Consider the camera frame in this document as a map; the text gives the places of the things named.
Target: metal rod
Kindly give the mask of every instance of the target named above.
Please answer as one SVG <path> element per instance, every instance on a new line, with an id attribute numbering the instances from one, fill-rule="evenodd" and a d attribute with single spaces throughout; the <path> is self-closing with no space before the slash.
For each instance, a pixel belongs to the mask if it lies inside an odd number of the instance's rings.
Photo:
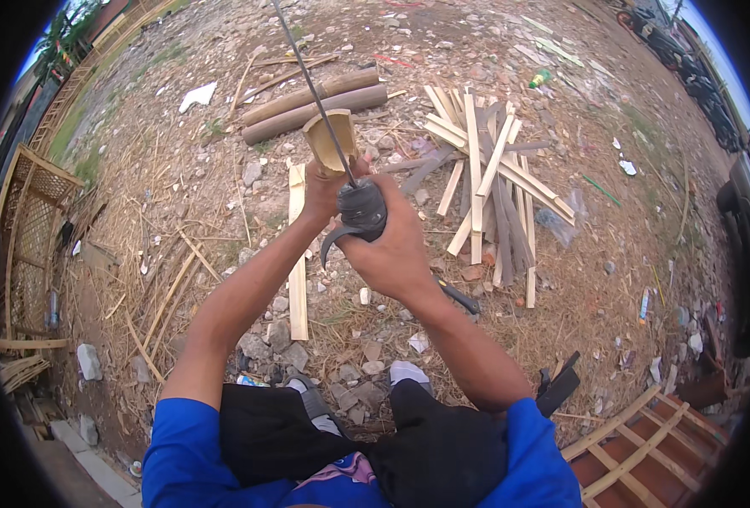
<path id="1" fill-rule="evenodd" d="M 319 108 L 319 114 L 321 115 L 321 118 L 324 119 L 324 124 L 327 126 L 329 137 L 332 138 L 332 144 L 335 145 L 335 150 L 338 152 L 340 163 L 344 166 L 344 171 L 349 177 L 349 185 L 353 188 L 356 188 L 358 187 L 358 184 L 355 183 L 355 177 L 352 176 L 352 171 L 349 169 L 349 164 L 347 163 L 346 157 L 344 156 L 344 150 L 340 149 L 340 143 L 338 142 L 338 138 L 335 137 L 335 131 L 332 130 L 332 126 L 329 123 L 329 118 L 327 118 L 327 113 L 324 111 L 324 106 L 321 105 L 319 94 L 315 91 L 313 81 L 310 79 L 310 74 L 307 73 L 307 68 L 304 66 L 304 62 L 302 61 L 302 54 L 299 52 L 299 47 L 296 46 L 296 41 L 293 40 L 293 35 L 290 33 L 290 30 L 287 27 L 285 14 L 281 11 L 281 7 L 279 7 L 279 0 L 273 0 L 273 6 L 276 7 L 276 14 L 279 16 L 279 22 L 281 23 L 282 28 L 285 29 L 287 41 L 290 43 L 290 47 L 293 48 L 296 60 L 299 62 L 299 67 L 302 68 L 302 74 L 304 75 L 304 79 L 307 80 L 307 86 L 310 88 L 310 92 L 313 94 L 313 98 L 315 99 L 315 104 Z"/>

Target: hand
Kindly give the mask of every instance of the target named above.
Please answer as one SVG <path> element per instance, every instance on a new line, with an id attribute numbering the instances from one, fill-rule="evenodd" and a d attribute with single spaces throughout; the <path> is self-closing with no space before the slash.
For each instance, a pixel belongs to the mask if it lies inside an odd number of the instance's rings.
<path id="1" fill-rule="evenodd" d="M 417 212 L 392 177 L 373 175 L 370 179 L 386 202 L 388 216 L 383 234 L 371 243 L 344 235 L 336 240 L 336 245 L 373 290 L 400 300 L 403 305 L 440 293 L 426 260 Z"/>
<path id="2" fill-rule="evenodd" d="M 371 157 L 364 155 L 358 157 L 355 164 L 349 169 L 352 170 L 355 178 L 365 177 L 371 174 L 370 162 Z M 323 221 L 326 225 L 330 217 L 338 214 L 338 208 L 336 207 L 338 190 L 349 181 L 349 178 L 346 175 L 326 177 L 320 174 L 319 163 L 315 159 L 307 165 L 305 173 L 307 192 L 304 197 L 304 212 L 315 217 L 316 220 Z"/>

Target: black pants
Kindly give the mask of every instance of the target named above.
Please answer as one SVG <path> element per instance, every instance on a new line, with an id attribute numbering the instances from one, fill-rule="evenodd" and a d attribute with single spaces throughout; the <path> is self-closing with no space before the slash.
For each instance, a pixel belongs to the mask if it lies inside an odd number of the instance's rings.
<path id="1" fill-rule="evenodd" d="M 445 406 L 411 380 L 394 387 L 390 402 L 398 432 L 363 443 L 315 428 L 296 390 L 225 384 L 219 412 L 223 461 L 250 487 L 306 480 L 359 451 L 397 507 L 473 506 L 504 478 L 503 420 Z"/>

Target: blue shirt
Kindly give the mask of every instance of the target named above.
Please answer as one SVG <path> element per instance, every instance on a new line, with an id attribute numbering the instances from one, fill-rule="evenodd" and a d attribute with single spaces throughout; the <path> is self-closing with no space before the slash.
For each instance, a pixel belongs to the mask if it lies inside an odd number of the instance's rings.
<path id="1" fill-rule="evenodd" d="M 578 480 L 561 457 L 554 426 L 530 398 L 507 410 L 507 474 L 480 507 L 581 506 Z M 163 399 L 143 460 L 146 507 L 272 508 L 300 504 L 389 508 L 369 461 L 351 453 L 297 483 L 243 489 L 219 456 L 219 412 L 200 401 Z"/>

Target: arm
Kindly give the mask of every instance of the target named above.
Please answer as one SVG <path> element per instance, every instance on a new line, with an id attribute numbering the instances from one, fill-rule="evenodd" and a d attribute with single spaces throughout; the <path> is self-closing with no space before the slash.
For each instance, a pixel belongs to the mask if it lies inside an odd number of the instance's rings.
<path id="1" fill-rule="evenodd" d="M 417 214 L 388 175 L 375 175 L 389 218 L 368 243 L 346 235 L 336 242 L 373 290 L 400 302 L 420 320 L 465 395 L 482 411 L 499 413 L 531 397 L 530 384 L 502 346 L 479 329 L 431 276 Z"/>
<path id="2" fill-rule="evenodd" d="M 368 159 L 358 160 L 356 174 L 366 174 Z M 336 193 L 346 178 L 321 177 L 315 161 L 307 166 L 306 177 L 306 201 L 299 218 L 202 303 L 188 327 L 185 350 L 163 388 L 161 399 L 188 398 L 219 410 L 228 355 L 268 307 L 313 238 L 338 212 Z"/>

